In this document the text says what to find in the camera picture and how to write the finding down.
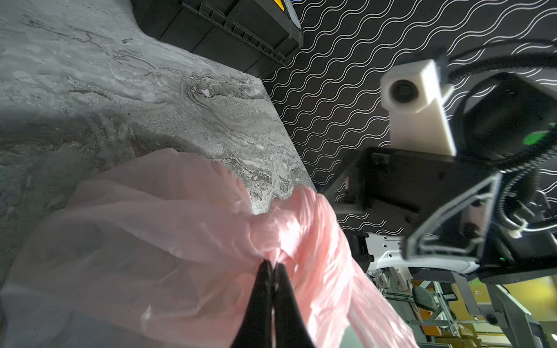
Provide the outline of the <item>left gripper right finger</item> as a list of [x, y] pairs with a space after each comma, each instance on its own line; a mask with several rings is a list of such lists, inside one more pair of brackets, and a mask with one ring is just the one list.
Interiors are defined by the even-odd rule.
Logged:
[[297, 305], [290, 278], [284, 264], [274, 269], [274, 328], [278, 348], [314, 348]]

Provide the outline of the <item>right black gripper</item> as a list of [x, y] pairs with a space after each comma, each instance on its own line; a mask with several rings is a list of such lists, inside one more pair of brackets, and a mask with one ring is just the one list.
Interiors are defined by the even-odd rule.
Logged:
[[469, 159], [369, 147], [349, 151], [321, 193], [337, 215], [401, 228], [392, 247], [369, 234], [360, 262], [469, 265], [482, 257], [501, 179], [497, 168]]

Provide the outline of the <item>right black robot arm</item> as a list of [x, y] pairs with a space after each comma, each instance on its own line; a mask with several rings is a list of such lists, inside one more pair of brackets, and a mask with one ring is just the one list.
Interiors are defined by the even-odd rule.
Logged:
[[348, 152], [322, 188], [340, 216], [399, 226], [351, 232], [367, 272], [429, 268], [485, 284], [556, 273], [556, 216], [539, 189], [556, 158], [556, 93], [518, 74], [556, 67], [554, 53], [489, 57], [455, 67], [442, 47], [382, 77], [391, 145]]

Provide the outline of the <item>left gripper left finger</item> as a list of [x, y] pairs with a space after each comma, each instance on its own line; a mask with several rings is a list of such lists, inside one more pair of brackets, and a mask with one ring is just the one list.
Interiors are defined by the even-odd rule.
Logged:
[[260, 264], [245, 317], [232, 348], [272, 347], [273, 269], [269, 261]]

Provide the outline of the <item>pink strawberry plastic bag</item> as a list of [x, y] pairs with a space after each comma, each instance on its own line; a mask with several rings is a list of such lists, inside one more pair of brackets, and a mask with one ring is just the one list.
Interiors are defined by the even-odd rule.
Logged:
[[255, 214], [220, 162], [163, 149], [80, 183], [20, 251], [1, 290], [4, 347], [230, 347], [260, 264], [283, 264], [317, 347], [414, 347], [305, 186]]

